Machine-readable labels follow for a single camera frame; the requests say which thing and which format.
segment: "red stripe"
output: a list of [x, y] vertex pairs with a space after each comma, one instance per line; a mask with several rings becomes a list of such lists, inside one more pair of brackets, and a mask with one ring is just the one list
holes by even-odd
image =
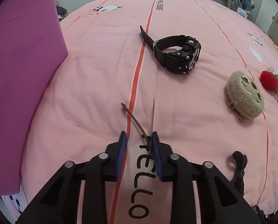
[[[152, 3], [151, 10], [150, 10], [150, 13], [149, 13], [149, 17], [148, 17], [148, 20], [147, 20], [147, 25], [146, 25], [146, 29], [145, 29], [146, 33], [148, 33], [148, 31], [149, 31], [150, 21], [151, 21], [151, 16], [152, 16], [155, 1], [156, 0], [154, 0], [153, 3]], [[137, 86], [138, 86], [138, 81], [139, 81], [139, 74], [140, 74], [140, 70], [141, 70], [141, 65], [142, 65], [142, 61], [143, 61], [145, 45], [146, 45], [146, 43], [143, 42], [142, 46], [141, 46], [141, 50], [140, 50], [138, 63], [137, 63], [136, 69], [135, 69], [134, 78], [133, 78], [133, 85], [132, 85], [132, 90], [131, 90], [131, 95], [130, 95], [130, 104], [129, 104], [129, 110], [131, 112], [133, 112], [134, 106], [135, 106]], [[127, 116], [127, 131], [126, 131], [127, 138], [129, 138], [129, 136], [130, 136], [130, 123], [131, 123], [131, 117], [128, 114], [128, 116]], [[116, 214], [116, 208], [117, 208], [117, 202], [118, 202], [119, 189], [120, 189], [120, 184], [121, 184], [122, 176], [123, 176], [124, 169], [125, 169], [126, 159], [127, 159], [127, 154], [125, 154], [125, 158], [124, 158], [124, 161], [123, 161], [121, 177], [116, 182], [115, 192], [114, 192], [114, 199], [113, 199], [109, 224], [114, 224], [114, 221], [115, 221], [115, 214]]]
[[[76, 20], [74, 20], [74, 22], [77, 21], [80, 17], [81, 17], [81, 16], [79, 16]], [[74, 22], [73, 22], [72, 24], [74, 24]], [[66, 29], [68, 29], [72, 24], [70, 24]], [[66, 29], [65, 29], [65, 30], [66, 30]], [[64, 30], [64, 31], [65, 31], [65, 30]], [[64, 32], [64, 31], [63, 31], [63, 32]], [[63, 32], [62, 32], [62, 33], [63, 33]]]
[[[266, 115], [264, 114], [264, 112], [262, 113], [262, 115], [264, 116], [264, 119], [265, 119], [265, 123], [266, 123], [266, 128], [267, 128], [267, 121], [266, 121]], [[267, 128], [267, 151], [266, 151], [266, 178], [265, 178], [265, 184], [264, 184], [264, 187], [262, 189], [262, 193], [260, 194], [260, 197], [257, 201], [257, 205], [260, 201], [260, 198], [262, 197], [262, 194], [264, 192], [264, 189], [266, 187], [266, 183], [267, 183], [267, 178], [268, 178], [268, 159], [269, 159], [269, 133], [268, 133], [268, 128]]]
[[[242, 25], [240, 25], [240, 24], [238, 24], [238, 22], [237, 21], [235, 21], [231, 16], [229, 16], [229, 14], [228, 13], [226, 13], [225, 12], [225, 10], [223, 9], [223, 13], [225, 13], [232, 21], [234, 21], [238, 26], [240, 26], [241, 28], [242, 28], [242, 30], [244, 30], [245, 31], [245, 33], [247, 34], [247, 35], [249, 35], [249, 33], [242, 27]], [[254, 44], [256, 44], [256, 47], [259, 49], [259, 51], [261, 52], [261, 54], [263, 55], [263, 57], [265, 58], [265, 60], [268, 62], [268, 60], [267, 60], [267, 58], [265, 57], [265, 55], [264, 55], [264, 53], [262, 52], [262, 50], [257, 46], [258, 45], [258, 43], [257, 42], [254, 42]]]
[[[108, 0], [105, 0], [102, 4], [104, 4], [106, 1], [108, 1]], [[102, 4], [101, 4], [101, 5], [102, 5]], [[99, 7], [100, 7], [101, 5], [99, 5]]]
[[[200, 6], [205, 12], [206, 14], [213, 20], [213, 18], [207, 13], [207, 11], [202, 7]], [[251, 71], [249, 70], [249, 68], [247, 67], [247, 64], [245, 62], [245, 60], [243, 59], [242, 55], [240, 54], [240, 52], [234, 47], [234, 45], [231, 43], [231, 41], [229, 40], [229, 38], [227, 37], [227, 35], [224, 33], [224, 31], [220, 28], [220, 26], [213, 20], [213, 22], [218, 26], [218, 28], [222, 31], [222, 33], [225, 35], [225, 37], [227, 38], [228, 42], [232, 45], [232, 47], [236, 50], [237, 54], [240, 56], [240, 58], [242, 59], [242, 61], [244, 62], [244, 65], [245, 65], [245, 68], [249, 71], [249, 74], [251, 75], [253, 81], [254, 80], [254, 77], [251, 73]], [[264, 116], [264, 120], [265, 120], [265, 126], [266, 126], [266, 130], [267, 130], [267, 150], [266, 150], [266, 177], [265, 177], [265, 183], [264, 183], [264, 187], [262, 189], [262, 193], [257, 201], [257, 204], [259, 203], [261, 197], [262, 197], [262, 194], [265, 190], [265, 187], [266, 187], [266, 183], [267, 183], [267, 179], [268, 179], [268, 157], [269, 157], [269, 132], [268, 132], [268, 126], [267, 126], [267, 121], [266, 121], [266, 115], [264, 114], [264, 112], [262, 112], [262, 115]]]

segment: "pink bed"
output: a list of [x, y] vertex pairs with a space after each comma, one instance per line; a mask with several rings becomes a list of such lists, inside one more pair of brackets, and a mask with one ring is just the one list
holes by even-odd
[[[259, 82], [269, 66], [278, 74], [278, 53], [257, 26], [210, 0], [96, 0], [60, 24], [68, 56], [33, 116], [15, 196], [25, 201], [22, 206], [65, 161], [89, 161], [124, 130], [129, 138], [122, 180], [107, 184], [109, 224], [169, 223], [171, 185], [158, 178], [138, 181], [138, 188], [153, 192], [135, 199], [149, 215], [142, 220], [128, 214], [135, 174], [154, 173], [153, 164], [136, 166], [147, 152], [139, 148], [144, 139], [123, 102], [147, 134], [157, 131], [162, 142], [188, 161], [212, 161], [229, 180], [235, 168], [231, 154], [238, 150], [247, 155], [244, 198], [265, 213], [278, 209], [278, 102]], [[162, 68], [143, 42], [140, 25], [154, 40], [180, 34], [199, 40], [202, 50], [191, 73], [176, 75]], [[265, 100], [264, 112], [243, 124], [228, 107], [225, 92], [236, 70], [254, 78]], [[18, 217], [17, 206], [9, 196], [4, 199]]]

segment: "black watch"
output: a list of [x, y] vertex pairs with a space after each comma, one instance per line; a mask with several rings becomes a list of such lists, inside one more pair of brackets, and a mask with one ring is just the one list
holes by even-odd
[[[167, 68], [172, 73], [187, 74], [195, 66], [201, 50], [198, 40], [191, 36], [176, 35], [153, 41], [145, 33], [142, 26], [140, 29], [144, 41], [154, 52], [154, 56], [162, 67]], [[176, 52], [162, 52], [162, 50], [174, 46], [179, 46], [181, 49]]]

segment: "watch buckle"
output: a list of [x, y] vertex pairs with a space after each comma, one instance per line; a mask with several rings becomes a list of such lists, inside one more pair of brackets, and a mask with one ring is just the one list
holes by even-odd
[[155, 42], [152, 43], [152, 48], [153, 48], [154, 57], [156, 57], [156, 51], [154, 50], [154, 47], [156, 46], [157, 42], [159, 42], [159, 41], [156, 40]]

